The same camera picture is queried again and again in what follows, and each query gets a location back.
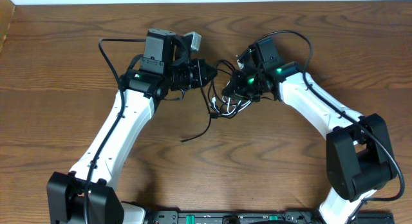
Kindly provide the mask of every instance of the white arm link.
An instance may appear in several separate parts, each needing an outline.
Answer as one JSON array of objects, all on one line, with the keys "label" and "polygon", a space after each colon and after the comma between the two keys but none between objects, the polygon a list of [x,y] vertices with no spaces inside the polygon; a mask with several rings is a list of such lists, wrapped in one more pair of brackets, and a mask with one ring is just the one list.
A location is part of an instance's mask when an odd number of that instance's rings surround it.
[{"label": "white arm link", "polygon": [[[341,111],[345,111],[349,117],[352,117],[356,121],[359,120],[361,116],[359,112],[346,107],[333,98],[318,86],[308,73],[306,73],[306,78],[308,82],[313,85],[313,89],[322,95],[322,97]],[[302,73],[296,73],[287,77],[284,82],[279,84],[279,91],[283,102],[300,112],[300,114],[321,133],[323,138],[326,138],[326,134],[331,132],[334,127],[347,127],[351,125],[350,121],[341,118],[338,113],[317,98],[316,95],[306,87]]]},{"label": "white arm link", "polygon": [[[145,98],[143,93],[127,89],[124,95],[126,102],[123,113],[124,118],[120,119],[106,142],[97,160],[97,168],[93,170],[91,178],[92,182],[97,182],[100,178],[105,179],[107,181],[106,185],[114,190],[117,188],[118,179],[130,149],[135,143],[139,132],[155,111],[152,98]],[[83,180],[87,178],[89,163],[113,125],[121,105],[120,92],[117,92],[113,108],[93,143],[82,158],[70,169],[70,171],[76,172],[76,178]]]}]

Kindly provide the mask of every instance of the wire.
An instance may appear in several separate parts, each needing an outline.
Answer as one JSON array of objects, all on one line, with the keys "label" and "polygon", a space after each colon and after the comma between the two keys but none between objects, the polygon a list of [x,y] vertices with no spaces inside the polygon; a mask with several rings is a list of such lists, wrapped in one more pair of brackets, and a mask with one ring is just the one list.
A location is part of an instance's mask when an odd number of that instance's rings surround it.
[{"label": "wire", "polygon": [[272,100],[272,101],[275,101],[274,99],[272,99],[272,98],[268,98],[268,97],[266,97],[266,96],[262,96],[262,97],[260,97],[260,99],[267,99],[267,100]]},{"label": "wire", "polygon": [[186,92],[182,89],[180,89],[180,92],[182,93],[182,95],[180,97],[177,97],[177,98],[163,98],[162,100],[164,100],[164,101],[180,101],[180,100],[183,100],[183,98],[185,97]]},{"label": "wire", "polygon": [[232,76],[232,74],[231,73],[228,73],[227,71],[224,71],[224,70],[221,70],[221,69],[217,69],[218,71],[220,71],[220,72],[224,72],[224,73],[226,73],[227,75],[229,75],[229,76]]},{"label": "wire", "polygon": [[203,134],[205,134],[205,133],[207,132],[207,130],[209,130],[209,128],[210,128],[210,126],[211,126],[211,122],[212,122],[211,109],[210,109],[210,107],[209,107],[209,104],[207,103],[206,94],[205,94],[205,91],[203,90],[203,84],[201,83],[202,76],[201,76],[201,73],[200,73],[200,63],[199,63],[199,60],[198,60],[198,68],[199,68],[200,91],[201,91],[201,95],[203,96],[203,99],[205,100],[205,103],[206,103],[207,112],[208,112],[208,114],[209,114],[209,123],[207,124],[206,129],[205,129],[202,133],[200,133],[200,134],[198,134],[198,135],[196,135],[196,136],[194,136],[194,137],[192,137],[192,138],[187,138],[187,139],[185,139],[185,140],[180,140],[182,143],[187,142],[187,141],[189,141],[189,140],[193,140],[193,139],[198,138],[198,137],[201,137]]},{"label": "wire", "polygon": [[366,201],[364,199],[362,199],[360,201],[360,204],[358,205],[358,207],[355,209],[355,211],[353,211],[352,215],[348,217],[348,220],[346,220],[347,223],[350,223],[350,221],[352,221],[356,215],[358,214],[358,212],[361,210],[362,206],[366,204]]},{"label": "wire", "polygon": [[131,60],[128,69],[133,69],[136,66],[136,63],[143,57],[143,54],[138,54]]},{"label": "wire", "polygon": [[386,150],[386,148],[382,145],[382,143],[379,141],[379,139],[372,134],[368,129],[366,129],[364,126],[360,125],[358,123],[358,121],[354,120],[353,118],[349,117],[344,111],[341,111],[340,109],[338,109],[337,107],[335,107],[332,103],[330,103],[329,101],[327,101],[324,97],[322,97],[322,95],[318,94],[318,92],[316,90],[313,89],[312,84],[310,84],[306,78],[306,70],[308,68],[309,62],[312,58],[313,55],[313,48],[312,48],[312,44],[310,43],[310,41],[302,34],[292,31],[292,30],[281,30],[281,31],[276,31],[276,32],[272,32],[272,33],[268,33],[262,37],[260,37],[257,41],[260,41],[266,37],[275,35],[275,34],[279,34],[279,33],[292,33],[294,35],[299,36],[300,38],[302,38],[303,40],[306,41],[306,43],[308,43],[309,45],[309,56],[306,59],[306,62],[303,66],[303,70],[302,70],[302,75],[303,75],[303,81],[305,83],[305,85],[308,87],[308,89],[316,96],[318,97],[322,102],[324,102],[326,105],[328,105],[329,107],[331,107],[336,113],[338,113],[340,116],[342,116],[343,118],[349,120],[353,125],[355,125],[356,127],[358,127],[361,131],[364,132],[364,134],[366,136],[368,136],[369,138],[371,138],[371,140],[373,140],[376,145],[378,145],[380,147],[380,149],[385,153],[385,155],[389,158],[389,161],[391,162],[391,164],[394,166],[396,172],[398,173],[398,178],[399,178],[399,184],[400,184],[400,189],[397,195],[390,197],[390,198],[364,198],[362,201],[395,201],[397,199],[399,199],[400,197],[402,197],[402,195],[405,192],[405,179],[404,179],[404,175],[402,174],[402,171],[400,170],[400,167],[398,165],[398,163],[396,162],[396,160],[389,154],[388,150]]},{"label": "wire", "polygon": [[106,60],[107,64],[109,65],[110,70],[113,73],[113,76],[115,76],[117,87],[119,88],[119,92],[120,92],[120,99],[122,101],[122,106],[120,107],[120,111],[119,111],[119,113],[116,117],[116,120],[113,122],[113,125],[110,127],[108,133],[106,134],[106,136],[104,137],[102,143],[98,147],[98,149],[95,153],[95,156],[93,157],[92,161],[90,162],[90,168],[89,168],[89,171],[88,171],[88,176],[86,178],[86,185],[84,187],[84,222],[86,224],[89,223],[89,188],[90,188],[90,183],[91,183],[91,176],[93,175],[93,170],[96,167],[96,163],[97,163],[99,154],[102,152],[104,145],[108,141],[108,139],[109,139],[110,135],[112,134],[113,130],[116,128],[116,125],[118,124],[120,119],[123,117],[124,105],[125,105],[124,92],[121,90],[120,79],[117,75],[117,72],[116,72],[115,68],[113,67],[112,63],[110,62],[108,56],[106,55],[106,53],[103,50],[103,47],[102,47],[102,42],[103,41],[145,42],[146,40],[145,39],[100,39],[98,41],[98,48],[99,48],[100,52],[102,53],[104,60]]},{"label": "wire", "polygon": [[[227,60],[218,60],[216,61],[214,67],[219,70],[219,71],[223,71],[221,69],[218,69],[218,66],[220,64],[224,64],[226,65],[226,67],[228,67],[232,73],[234,73],[237,69],[233,66],[232,63],[230,63]],[[211,91],[213,89],[213,93],[214,93],[214,97],[211,100]],[[222,105],[220,106],[220,108],[217,107],[216,105],[216,98],[222,103]],[[225,97],[222,96],[222,98],[220,98],[220,96],[218,95],[218,93],[216,92],[216,88],[214,85],[214,80],[211,81],[211,85],[209,86],[209,90],[207,92],[207,99],[209,101],[209,106],[215,111],[217,112],[219,115],[216,116],[215,118],[233,118],[234,116],[236,116],[237,113],[239,113],[240,111],[242,111],[243,109],[245,109],[247,106],[250,105],[250,101],[240,101],[240,100],[235,100],[236,102],[234,104],[230,103],[230,101],[232,100],[232,98],[228,98],[228,101],[225,100]],[[226,106],[226,113],[223,112],[223,107]],[[230,106],[234,106],[235,108],[232,109],[232,111],[229,111]]]}]

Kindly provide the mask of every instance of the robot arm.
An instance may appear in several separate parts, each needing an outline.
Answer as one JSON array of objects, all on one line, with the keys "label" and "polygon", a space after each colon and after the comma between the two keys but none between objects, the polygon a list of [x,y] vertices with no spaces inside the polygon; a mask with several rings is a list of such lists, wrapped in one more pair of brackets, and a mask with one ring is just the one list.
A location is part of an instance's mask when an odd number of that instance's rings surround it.
[{"label": "robot arm", "polygon": [[[325,90],[314,82],[308,73],[306,73],[306,78],[316,92],[321,94],[335,107],[339,107],[341,111],[345,111],[347,115],[359,121],[359,117],[362,116],[359,112],[346,107],[329,93],[325,92]],[[284,82],[279,83],[279,93],[281,100],[300,112],[325,139],[326,135],[334,129],[352,125],[351,122],[340,117],[339,114],[307,89],[303,82],[302,73],[291,75],[287,77]],[[357,210],[362,199],[370,197],[375,192],[375,189],[371,189],[361,194],[357,200],[350,202],[349,200],[341,198],[335,189],[331,188],[327,199],[319,208],[320,215],[326,223],[344,224],[348,220],[348,217],[352,216]]]},{"label": "robot arm", "polygon": [[[223,89],[224,96],[258,102],[263,93],[272,93],[275,100],[300,112],[326,139],[326,171],[332,189],[319,208],[324,222],[348,223],[364,198],[397,176],[388,157],[374,141],[308,89],[302,67],[296,62],[284,63],[271,38],[250,45],[239,57],[238,64],[240,70],[233,73]],[[380,116],[364,117],[325,92],[308,73],[306,79],[322,98],[379,136],[393,157],[386,123]],[[356,153],[356,144],[367,146]]]},{"label": "robot arm", "polygon": [[[139,132],[168,91],[184,93],[206,85],[217,75],[217,71],[203,59],[191,59],[191,53],[199,50],[200,39],[195,32],[179,36],[167,30],[149,29],[144,55],[137,55],[120,77],[120,90],[113,108],[89,149],[68,174],[54,172],[49,179],[47,194],[51,223],[84,223],[84,210],[89,211],[90,224],[143,222],[143,208],[118,200],[115,194],[118,179]],[[139,60],[140,69],[135,70]],[[90,169],[97,149],[123,106],[121,93],[125,97],[122,118],[97,155],[95,167]],[[90,181],[89,170],[93,172]]]}]

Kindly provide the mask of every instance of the black cable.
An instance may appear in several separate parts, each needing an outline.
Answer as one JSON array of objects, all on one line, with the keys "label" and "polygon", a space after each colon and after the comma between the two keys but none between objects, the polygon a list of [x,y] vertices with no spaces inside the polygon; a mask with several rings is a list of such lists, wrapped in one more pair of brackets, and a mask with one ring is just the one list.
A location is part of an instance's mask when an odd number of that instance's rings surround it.
[{"label": "black cable", "polygon": [[362,199],[360,201],[360,204],[358,205],[358,207],[355,209],[355,211],[353,211],[352,215],[348,217],[348,220],[346,220],[347,223],[350,223],[350,221],[353,220],[353,218],[358,214],[358,212],[361,210],[362,206],[366,204],[366,201],[364,199]]},{"label": "black cable", "polygon": [[260,97],[260,99],[268,99],[268,100],[271,100],[271,101],[275,101],[274,99],[266,97],[266,96],[262,96],[262,97]]},{"label": "black cable", "polygon": [[404,175],[402,174],[402,171],[399,168],[398,163],[396,162],[396,160],[390,155],[390,153],[388,152],[388,150],[386,150],[386,148],[382,145],[382,143],[379,141],[379,139],[373,135],[368,129],[366,129],[364,126],[360,125],[356,120],[352,119],[351,117],[349,117],[344,111],[341,111],[340,109],[338,109],[337,107],[335,107],[332,103],[330,103],[329,101],[327,101],[324,97],[322,97],[322,95],[318,94],[318,92],[316,92],[316,90],[313,89],[312,84],[309,84],[307,78],[306,78],[306,70],[308,68],[309,62],[312,58],[313,55],[313,48],[312,48],[312,44],[310,43],[310,41],[302,34],[292,31],[292,30],[281,30],[281,31],[276,31],[276,32],[272,32],[272,33],[268,33],[262,37],[260,37],[258,40],[256,41],[260,41],[261,39],[264,39],[266,37],[275,35],[275,34],[279,34],[279,33],[292,33],[295,34],[297,36],[299,36],[300,38],[302,38],[303,40],[305,40],[308,45],[309,45],[309,56],[306,59],[306,62],[303,66],[303,70],[302,70],[302,74],[303,74],[303,81],[305,83],[305,85],[308,87],[308,89],[316,96],[318,97],[322,102],[324,102],[326,105],[328,105],[329,107],[331,107],[336,113],[338,113],[340,116],[342,116],[343,118],[345,118],[346,120],[349,120],[353,125],[355,125],[356,127],[358,127],[361,131],[363,131],[365,133],[366,136],[368,136],[369,138],[371,138],[376,145],[378,145],[380,147],[380,149],[382,151],[384,151],[385,155],[389,158],[389,161],[391,162],[391,164],[393,165],[393,167],[395,168],[396,172],[398,173],[398,178],[399,178],[399,184],[400,184],[400,189],[397,195],[390,197],[390,198],[364,198],[362,201],[395,201],[397,199],[399,199],[400,197],[402,197],[402,195],[405,192],[405,179],[404,179]]},{"label": "black cable", "polygon": [[217,69],[218,71],[220,71],[220,72],[224,72],[224,73],[226,73],[227,75],[229,75],[229,76],[232,76],[232,74],[231,73],[228,73],[227,71],[224,71],[224,70],[221,70],[221,69]]},{"label": "black cable", "polygon": [[[225,59],[217,60],[213,67],[216,68],[216,69],[219,70],[219,71],[223,71],[223,70],[221,70],[221,69],[218,69],[218,67],[219,67],[219,65],[220,65],[221,63],[224,64],[224,65],[226,65],[226,67],[228,67],[230,70],[232,70],[232,73],[234,73],[234,72],[236,71],[236,68],[233,66],[233,64],[230,63],[229,61],[225,60]],[[217,91],[216,91],[216,88],[215,88],[215,86],[214,86],[214,79],[212,79],[211,85],[209,86],[209,91],[208,91],[208,100],[209,100],[209,103],[211,104],[211,100],[209,99],[209,98],[210,98],[210,90],[211,90],[211,87],[213,88],[213,92],[214,92],[215,97],[216,97],[222,104],[227,104],[227,102],[224,102],[224,101],[219,97],[219,95],[218,95],[218,93],[217,93]]]},{"label": "black cable", "polygon": [[206,129],[205,129],[202,133],[200,133],[200,134],[198,134],[198,135],[196,135],[196,136],[194,136],[194,137],[187,138],[187,139],[185,139],[185,140],[180,140],[182,143],[187,142],[187,141],[189,141],[189,140],[193,140],[193,139],[198,138],[198,137],[201,137],[201,136],[202,136],[203,134],[205,134],[205,133],[207,132],[207,130],[210,128],[211,122],[212,122],[211,109],[210,109],[210,107],[209,107],[209,104],[207,103],[206,94],[205,94],[205,91],[203,90],[203,84],[201,83],[202,77],[201,77],[201,73],[200,73],[200,63],[199,63],[199,60],[198,60],[198,68],[199,68],[200,91],[201,91],[201,95],[203,96],[203,99],[205,100],[205,103],[206,103],[207,113],[208,113],[208,115],[209,115],[209,123],[207,124]]},{"label": "black cable", "polygon": [[240,107],[241,107],[241,105],[237,104],[236,107],[234,108],[233,115],[231,115],[231,116],[224,116],[224,118],[234,118],[234,117],[239,113]]},{"label": "black cable", "polygon": [[86,178],[86,185],[84,187],[84,222],[85,222],[85,224],[89,223],[89,187],[90,187],[90,183],[91,183],[91,176],[93,175],[93,170],[96,167],[98,156],[102,152],[104,145],[108,141],[110,135],[112,134],[113,130],[116,128],[116,125],[118,124],[120,119],[123,117],[124,105],[125,105],[124,92],[121,90],[120,79],[117,75],[117,72],[116,72],[115,68],[113,67],[112,63],[110,62],[108,56],[106,55],[106,53],[103,50],[103,47],[102,47],[102,42],[103,41],[145,42],[146,40],[145,39],[100,39],[98,41],[98,48],[99,48],[100,52],[102,53],[104,60],[106,60],[107,64],[109,65],[111,72],[115,76],[117,87],[119,88],[119,92],[120,92],[120,99],[122,101],[122,106],[120,107],[120,111],[119,111],[119,113],[116,117],[116,120],[113,122],[113,125],[110,127],[110,130],[108,131],[108,133],[104,137],[102,143],[98,147],[98,149],[96,151],[96,154],[93,157],[92,161],[90,161],[90,168],[89,168],[88,176]]},{"label": "black cable", "polygon": [[143,54],[138,54],[133,59],[131,60],[128,69],[133,69],[136,65],[136,63],[140,60],[140,58],[143,57]]},{"label": "black cable", "polygon": [[207,101],[209,102],[209,104],[212,104],[212,102],[211,102],[211,91],[212,91],[212,82],[209,86],[209,89],[207,90]]}]

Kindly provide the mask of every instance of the wooden table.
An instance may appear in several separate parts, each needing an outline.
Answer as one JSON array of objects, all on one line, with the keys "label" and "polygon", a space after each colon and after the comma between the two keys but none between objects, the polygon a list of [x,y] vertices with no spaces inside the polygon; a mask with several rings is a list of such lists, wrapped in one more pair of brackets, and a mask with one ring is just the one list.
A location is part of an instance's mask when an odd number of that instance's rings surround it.
[{"label": "wooden table", "polygon": [[[314,46],[309,72],[343,104],[387,122],[406,177],[401,200],[371,202],[411,223],[412,2],[238,3],[202,5],[18,6],[0,57],[0,222],[47,223],[46,183],[68,172],[113,104],[116,84],[97,41],[144,38],[150,27],[202,35],[200,57],[235,62],[257,37],[296,30]],[[288,60],[307,45],[276,37]],[[107,43],[119,73],[143,53]],[[219,75],[219,90],[227,81]],[[328,194],[325,141],[298,112],[263,100],[232,120],[207,125],[199,90],[162,102],[132,148],[120,177],[121,200],[182,210],[316,207]],[[377,193],[392,196],[393,180]]]}]

